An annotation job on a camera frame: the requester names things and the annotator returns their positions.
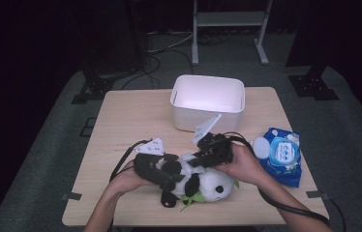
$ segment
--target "white shelf frame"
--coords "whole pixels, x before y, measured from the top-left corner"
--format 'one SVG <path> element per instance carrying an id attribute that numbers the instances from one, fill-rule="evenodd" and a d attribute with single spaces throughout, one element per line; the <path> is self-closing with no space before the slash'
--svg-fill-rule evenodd
<path id="1" fill-rule="evenodd" d="M 256 51 L 262 65 L 268 65 L 262 46 L 265 35 L 266 25 L 268 23 L 273 0 L 268 0 L 265 11 L 263 12 L 222 12 L 222 13 L 199 13 L 197 11 L 197 0 L 194 0 L 194 26 L 193 26 L 193 65 L 198 65 L 198 44 L 197 31 L 198 27 L 215 27 L 215 26 L 260 26 L 259 36 L 254 39 Z"/>

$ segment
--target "wet wipes package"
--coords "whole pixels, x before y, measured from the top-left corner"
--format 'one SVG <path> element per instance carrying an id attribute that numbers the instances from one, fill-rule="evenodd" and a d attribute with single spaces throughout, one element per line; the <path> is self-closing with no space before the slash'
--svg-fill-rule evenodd
<path id="1" fill-rule="evenodd" d="M 302 174 L 299 133 L 270 128 L 263 137 L 270 144 L 269 156 L 260 160 L 263 168 L 279 183 L 298 188 Z"/>

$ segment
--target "wooden table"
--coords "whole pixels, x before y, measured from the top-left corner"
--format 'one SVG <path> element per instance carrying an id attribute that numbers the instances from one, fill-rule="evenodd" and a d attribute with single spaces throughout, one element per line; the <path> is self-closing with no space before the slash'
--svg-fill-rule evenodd
<path id="1" fill-rule="evenodd" d="M 192 132 L 174 127 L 169 102 L 171 90 L 111 91 L 106 94 L 91 135 L 63 222 L 69 226 L 85 225 L 107 185 L 109 176 L 127 149 L 139 140 L 160 137 L 167 153 L 183 155 L 197 151 Z M 246 88 L 246 107 L 240 129 L 247 140 L 263 136 L 269 128 L 292 131 L 280 100 L 273 88 Z M 128 160 L 136 156 L 133 152 Z M 308 198 L 306 192 L 317 190 L 305 159 L 302 159 L 299 188 L 287 188 L 312 211 L 328 217 L 320 198 Z M 180 212 L 183 204 L 165 208 L 159 187 L 142 187 L 118 201 L 116 226 L 212 226 L 284 224 L 277 210 L 266 203 L 253 185 L 240 183 L 231 195 L 214 203 L 195 203 Z"/>

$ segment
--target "white object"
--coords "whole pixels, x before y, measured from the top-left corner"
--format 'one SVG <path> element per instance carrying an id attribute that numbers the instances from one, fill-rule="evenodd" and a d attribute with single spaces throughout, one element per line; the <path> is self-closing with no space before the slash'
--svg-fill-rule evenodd
<path id="1" fill-rule="evenodd" d="M 156 138 L 136 149 L 138 153 L 163 156 L 164 155 L 164 146 L 163 140 L 161 138 Z"/>
<path id="2" fill-rule="evenodd" d="M 269 61 L 262 46 L 273 0 L 268 0 L 265 10 L 259 12 L 210 12 L 199 13 L 197 0 L 194 1 L 193 18 L 193 65 L 198 65 L 198 29 L 199 27 L 214 26 L 260 26 L 259 36 L 254 39 L 256 51 L 262 65 L 268 65 Z"/>
<path id="3" fill-rule="evenodd" d="M 220 120 L 221 114 L 216 114 L 213 118 L 205 121 L 203 124 L 196 127 L 196 133 L 194 135 L 193 143 L 197 144 L 201 138 L 203 138 L 211 129 L 215 126 L 215 124 Z"/>
<path id="4" fill-rule="evenodd" d="M 214 202 L 229 196 L 235 180 L 226 173 L 212 168 L 206 168 L 205 173 L 199 174 L 199 192 L 206 202 Z"/>
<path id="5" fill-rule="evenodd" d="M 269 150 L 271 148 L 271 144 L 269 144 L 268 139 L 264 137 L 258 137 L 254 140 L 254 152 L 258 159 L 264 160 L 269 157 Z"/>
<path id="6" fill-rule="evenodd" d="M 196 126 L 221 113 L 213 133 L 237 131 L 245 108 L 245 87 L 233 78 L 181 75 L 172 89 L 174 125 L 181 131 L 195 131 Z"/>
<path id="7" fill-rule="evenodd" d="M 192 167 L 188 164 L 188 161 L 196 159 L 193 154 L 187 153 L 182 155 L 178 161 L 181 163 L 181 175 L 185 175 L 188 179 L 190 179 L 194 173 L 204 173 L 205 168 L 203 166 Z"/>

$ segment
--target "forearm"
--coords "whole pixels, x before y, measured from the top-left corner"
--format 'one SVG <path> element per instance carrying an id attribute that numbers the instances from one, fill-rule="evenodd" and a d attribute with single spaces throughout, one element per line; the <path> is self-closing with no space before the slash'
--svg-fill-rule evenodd
<path id="1" fill-rule="evenodd" d="M 84 231 L 106 232 L 114 217 L 115 206 L 120 193 L 114 190 L 105 190 L 94 208 L 93 214 L 87 222 Z"/>
<path id="2" fill-rule="evenodd" d="M 269 175 L 265 176 L 258 187 L 274 201 L 293 208 L 309 211 L 305 205 L 299 202 Z M 298 215 L 281 209 L 278 209 L 278 212 L 281 214 L 291 231 L 332 231 L 324 222 L 318 219 Z"/>

